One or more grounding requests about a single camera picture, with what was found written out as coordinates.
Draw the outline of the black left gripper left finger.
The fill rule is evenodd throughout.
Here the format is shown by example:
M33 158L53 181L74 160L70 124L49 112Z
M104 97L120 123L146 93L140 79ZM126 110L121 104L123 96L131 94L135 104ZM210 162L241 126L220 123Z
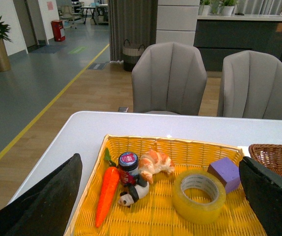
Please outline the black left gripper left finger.
M78 195L81 156L71 158L0 210L0 236L62 236Z

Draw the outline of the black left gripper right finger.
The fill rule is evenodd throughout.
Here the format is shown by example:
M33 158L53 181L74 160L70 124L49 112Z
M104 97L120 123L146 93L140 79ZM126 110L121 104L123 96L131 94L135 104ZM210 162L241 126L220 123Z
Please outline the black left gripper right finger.
M282 236L282 176L244 156L239 175L246 199L269 236Z

